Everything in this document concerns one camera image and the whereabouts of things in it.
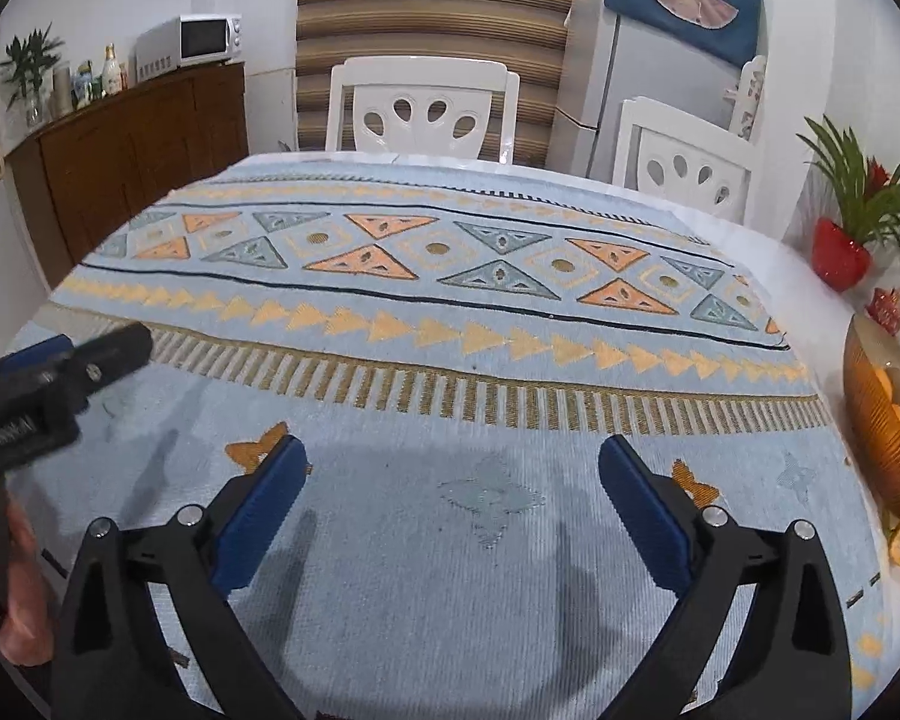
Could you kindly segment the person left hand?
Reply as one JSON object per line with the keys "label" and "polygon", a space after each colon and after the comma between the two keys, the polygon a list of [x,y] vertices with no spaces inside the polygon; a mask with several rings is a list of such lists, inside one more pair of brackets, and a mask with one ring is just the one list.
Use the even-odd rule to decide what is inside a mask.
{"label": "person left hand", "polygon": [[52,660],[48,596],[37,562],[37,539],[19,504],[7,499],[9,562],[7,611],[0,629],[0,652],[16,667],[40,667]]}

